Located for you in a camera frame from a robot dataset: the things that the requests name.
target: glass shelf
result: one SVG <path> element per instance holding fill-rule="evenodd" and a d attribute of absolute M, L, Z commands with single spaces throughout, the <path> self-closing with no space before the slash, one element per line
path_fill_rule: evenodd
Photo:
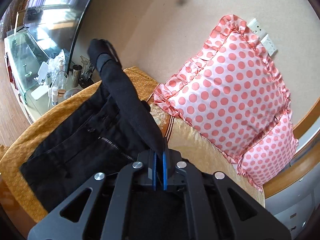
<path fill-rule="evenodd" d="M 43 95 L 38 100 L 31 96 L 31 92 L 40 86 L 34 78 L 38 76 L 42 62 L 47 62 L 49 57 L 39 48 L 30 36 L 29 31 L 24 27 L 16 34 L 11 34 L 5 38 L 4 42 L 21 100 L 29 116 L 35 121 L 53 107 L 51 103 L 49 104 L 48 94 Z M 67 91 L 73 88 L 71 77 L 70 72 L 66 84 Z M 59 98 L 58 102 L 60 103 L 63 100 L 63 98 Z"/>
<path fill-rule="evenodd" d="M 47 62 L 48 56 L 39 48 L 26 28 L 7 38 L 9 53 L 12 57 L 12 73 L 19 84 L 20 93 L 26 102 L 25 94 L 38 82 L 34 80 L 38 76 L 38 70 L 43 61 Z"/>

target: black cloth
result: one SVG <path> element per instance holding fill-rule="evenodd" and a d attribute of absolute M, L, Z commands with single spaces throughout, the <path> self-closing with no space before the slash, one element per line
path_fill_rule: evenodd
<path fill-rule="evenodd" d="M 118 172 L 149 148 L 163 151 L 161 131 L 128 76 L 114 61 L 102 65 L 97 91 L 20 167 L 47 211 L 96 172 Z"/>

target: polka dot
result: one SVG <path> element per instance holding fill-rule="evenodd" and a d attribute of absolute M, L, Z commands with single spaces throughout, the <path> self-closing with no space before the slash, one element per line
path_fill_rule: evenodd
<path fill-rule="evenodd" d="M 247 93 L 247 92 L 243 92 L 243 93 L 241 94 L 241 98 L 242 98 L 242 99 L 247 99 L 247 97 L 248 97 L 248 93 Z"/>
<path fill-rule="evenodd" d="M 208 87 L 211 86 L 211 82 L 205 79 L 205 80 L 203 81 L 203 85 L 204 85 L 206 88 L 208 88 Z"/>
<path fill-rule="evenodd" d="M 187 118 L 186 118 L 186 121 L 187 121 L 188 123 L 192 123 L 192 120 L 191 120 L 190 117 L 187 117 Z"/>
<path fill-rule="evenodd" d="M 230 94 L 230 91 L 231 91 L 231 88 L 228 86 L 223 88 L 223 92 L 227 95 Z"/>
<path fill-rule="evenodd" d="M 240 91 L 240 90 L 241 90 L 241 85 L 240 85 L 240 84 L 235 84 L 235 85 L 233 86 L 233 89 L 234 89 L 235 91 Z"/>
<path fill-rule="evenodd" d="M 214 97 L 218 97 L 218 96 L 220 95 L 220 90 L 217 89 L 217 88 L 215 88 L 214 90 L 212 90 L 212 95 L 213 95 Z"/>
<path fill-rule="evenodd" d="M 233 95 L 231 99 L 232 99 L 232 102 L 236 103 L 238 101 L 238 96 Z"/>
<path fill-rule="evenodd" d="M 203 75 L 204 75 L 205 77 L 210 77 L 210 76 L 212 75 L 212 72 L 211 72 L 211 70 L 206 69 L 206 70 L 204 71 Z"/>
<path fill-rule="evenodd" d="M 237 49 L 237 45 L 231 43 L 231 44 L 229 45 L 229 48 L 232 49 L 232 50 L 236 50 L 236 49 Z"/>
<path fill-rule="evenodd" d="M 234 53 L 229 54 L 229 59 L 236 60 L 236 58 L 237 58 L 236 54 L 234 54 Z"/>
<path fill-rule="evenodd" d="M 227 126 L 222 129 L 223 133 L 227 133 L 228 131 L 229 131 L 229 127 L 227 127 Z"/>
<path fill-rule="evenodd" d="M 184 74 L 180 74 L 179 76 L 180 76 L 182 79 L 184 79 L 184 80 L 187 79 L 187 77 L 186 77 Z"/>
<path fill-rule="evenodd" d="M 234 106 L 230 106 L 228 111 L 229 113 L 234 113 L 236 111 L 236 108 Z"/>
<path fill-rule="evenodd" d="M 213 130 L 211 134 L 212 134 L 213 136 L 217 136 L 217 135 L 219 134 L 219 131 Z"/>
<path fill-rule="evenodd" d="M 227 118 L 226 118 L 226 123 L 231 123 L 232 122 L 232 117 L 231 116 L 228 116 Z"/>
<path fill-rule="evenodd" d="M 197 115 L 196 116 L 196 121 L 197 122 L 202 122 L 203 121 L 203 117 L 201 115 Z"/>
<path fill-rule="evenodd" d="M 213 82 L 214 82 L 214 84 L 216 84 L 217 86 L 219 86 L 219 85 L 222 84 L 221 78 L 215 78 L 215 79 L 213 80 Z"/>
<path fill-rule="evenodd" d="M 193 90 L 198 90 L 200 85 L 199 85 L 198 82 L 194 82 L 191 87 L 192 87 Z"/>
<path fill-rule="evenodd" d="M 191 95 L 189 96 L 189 101 L 190 101 L 191 103 L 196 102 L 196 101 L 197 101 L 197 96 L 196 96 L 195 94 L 191 94 Z"/>
<path fill-rule="evenodd" d="M 248 52 L 249 57 L 254 57 L 254 53 L 252 51 Z"/>
<path fill-rule="evenodd" d="M 241 47 L 241 49 L 245 49 L 245 44 L 244 43 L 240 42 L 239 46 Z"/>
<path fill-rule="evenodd" d="M 243 74 L 242 73 L 238 73 L 237 74 L 237 80 L 243 80 Z"/>
<path fill-rule="evenodd" d="M 236 114 L 235 118 L 236 118 L 237 120 L 240 120 L 240 119 L 242 118 L 242 114 Z"/>
<path fill-rule="evenodd" d="M 174 80 L 171 80 L 169 82 L 169 86 L 171 86 L 171 87 L 175 87 L 176 85 L 177 85 L 177 83 Z"/>
<path fill-rule="evenodd" d="M 203 127 L 204 127 L 204 129 L 209 130 L 209 129 L 211 129 L 211 124 L 205 123 Z"/>
<path fill-rule="evenodd" d="M 201 92 L 201 98 L 207 100 L 209 98 L 209 93 L 207 91 Z"/>
<path fill-rule="evenodd" d="M 245 53 L 243 51 L 239 52 L 239 57 L 240 58 L 245 58 Z"/>
<path fill-rule="evenodd" d="M 244 68 L 245 68 L 244 62 L 243 62 L 243 61 L 239 61 L 238 67 L 239 67 L 240 69 L 244 69 Z"/>
<path fill-rule="evenodd" d="M 221 120 L 217 120 L 217 121 L 214 122 L 214 125 L 216 127 L 220 127 L 222 125 L 222 121 Z"/>
<path fill-rule="evenodd" d="M 220 110 L 218 111 L 218 115 L 219 115 L 219 116 L 224 116 L 225 113 L 226 113 L 226 111 L 225 111 L 224 109 L 220 109 Z"/>
<path fill-rule="evenodd" d="M 188 114 L 193 114 L 195 112 L 195 109 L 192 106 L 187 107 L 187 113 Z"/>
<path fill-rule="evenodd" d="M 211 101 L 211 102 L 210 102 L 210 104 L 209 104 L 210 108 L 212 108 L 212 109 L 217 108 L 217 105 L 218 105 L 218 104 L 217 104 L 217 102 L 216 102 L 216 101 L 214 101 L 214 100 L 213 100 L 213 101 Z"/>
<path fill-rule="evenodd" d="M 223 67 L 216 67 L 216 69 L 215 69 L 215 72 L 217 73 L 217 74 L 222 74 L 223 73 Z"/>
<path fill-rule="evenodd" d="M 207 119 L 212 120 L 214 118 L 214 113 L 207 114 Z"/>
<path fill-rule="evenodd" d="M 255 80 L 253 81 L 253 85 L 254 85 L 255 87 L 257 87 L 257 86 L 259 85 L 259 80 L 258 80 L 258 79 L 255 79 Z"/>
<path fill-rule="evenodd" d="M 205 104 L 199 104 L 198 110 L 199 110 L 200 112 L 204 112 L 204 111 L 206 110 Z"/>
<path fill-rule="evenodd" d="M 229 100 L 227 99 L 227 98 L 222 98 L 221 100 L 220 100 L 220 103 L 222 104 L 222 105 L 226 105 L 227 103 L 229 102 Z"/>
<path fill-rule="evenodd" d="M 226 75 L 226 81 L 227 81 L 228 83 L 231 83 L 231 82 L 233 81 L 233 76 L 231 76 L 231 75 Z"/>
<path fill-rule="evenodd" d="M 186 103 L 186 99 L 184 97 L 180 97 L 179 100 L 178 100 L 178 103 L 180 105 L 184 105 Z"/>
<path fill-rule="evenodd" d="M 217 61 L 218 61 L 219 63 L 224 63 L 224 62 L 226 61 L 226 59 L 225 59 L 225 57 L 223 57 L 223 56 L 219 56 L 219 57 L 217 58 Z"/>
<path fill-rule="evenodd" d="M 239 104 L 239 110 L 243 110 L 244 108 L 245 108 L 244 103 L 240 103 L 240 104 Z"/>
<path fill-rule="evenodd" d="M 248 101 L 248 106 L 249 106 L 249 107 L 253 106 L 253 100 L 249 100 L 249 101 Z"/>
<path fill-rule="evenodd" d="M 235 65 L 233 65 L 233 64 L 228 64 L 227 69 L 228 69 L 229 71 L 233 72 L 236 68 L 235 68 Z"/>

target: bottle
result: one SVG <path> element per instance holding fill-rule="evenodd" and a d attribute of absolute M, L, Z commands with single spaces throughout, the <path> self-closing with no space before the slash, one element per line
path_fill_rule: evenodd
<path fill-rule="evenodd" d="M 56 86 L 56 85 L 52 86 L 52 88 L 51 88 L 51 101 L 52 101 L 53 106 L 58 104 L 58 93 L 59 93 L 58 86 Z"/>

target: white wall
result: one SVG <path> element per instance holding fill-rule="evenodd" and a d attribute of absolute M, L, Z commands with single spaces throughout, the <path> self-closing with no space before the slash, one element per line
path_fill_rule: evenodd
<path fill-rule="evenodd" d="M 297 124 L 320 95 L 320 21 L 307 0 L 93 0 L 72 60 L 79 63 L 92 38 L 104 38 L 124 67 L 165 82 L 228 14 L 256 17 L 278 47 L 274 60 L 292 92 Z"/>

